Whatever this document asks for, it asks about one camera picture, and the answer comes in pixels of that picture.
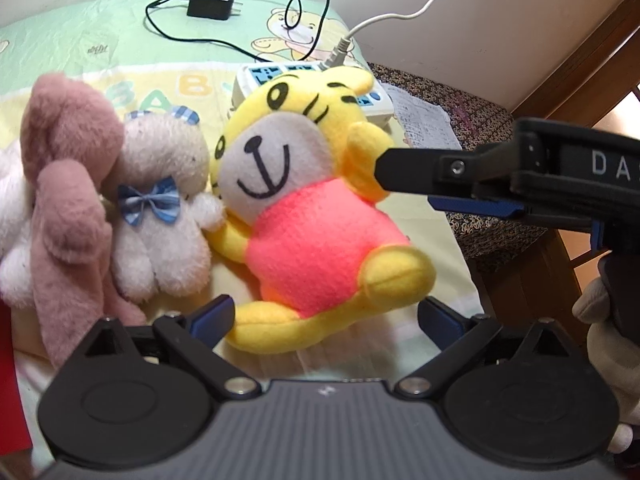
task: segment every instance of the white cable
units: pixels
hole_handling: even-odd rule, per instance
[[[424,4],[424,7],[418,10],[418,12],[414,12],[413,14],[396,14],[394,12],[390,12],[388,14],[380,14],[379,16],[374,16],[373,18],[369,18],[368,20],[364,20],[359,25],[353,27],[347,35],[344,37],[345,40],[350,40],[356,33],[361,31],[365,27],[369,27],[372,23],[381,22],[382,20],[412,20],[422,15],[433,3],[434,0],[429,0]]]

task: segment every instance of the pink plush toy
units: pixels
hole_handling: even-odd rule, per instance
[[[22,164],[35,186],[33,298],[44,346],[60,366],[101,316],[143,324],[113,285],[111,226],[97,187],[114,165],[124,127],[111,104],[63,74],[33,86],[20,129]]]

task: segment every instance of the yellow tiger plush toy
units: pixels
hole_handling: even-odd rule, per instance
[[[390,137],[356,100],[366,70],[288,72],[261,86],[230,118],[211,165],[226,224],[212,248],[244,263],[262,301],[240,305],[227,339],[269,354],[306,348],[365,317],[423,299],[429,258],[375,204],[374,178]]]

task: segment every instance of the glove finger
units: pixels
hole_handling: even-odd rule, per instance
[[[607,319],[609,310],[609,293],[602,280],[596,278],[584,288],[582,295],[572,308],[572,313],[581,322],[594,324]]]
[[[634,430],[626,424],[619,424],[607,449],[613,454],[622,453],[631,446],[633,439]]]
[[[640,426],[640,399],[623,392],[615,386],[611,386],[611,391],[618,401],[620,422]]]
[[[621,336],[610,320],[591,325],[587,352],[589,361],[609,386],[640,398],[640,348]]]

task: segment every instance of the black circular disc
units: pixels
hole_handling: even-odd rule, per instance
[[[98,469],[158,462],[190,444],[209,420],[206,390],[177,368],[111,356],[89,362],[57,381],[38,407],[47,443],[68,462]]]
[[[554,356],[473,370],[449,388],[444,410],[464,444],[511,465],[579,462],[604,451],[618,423],[597,372]]]

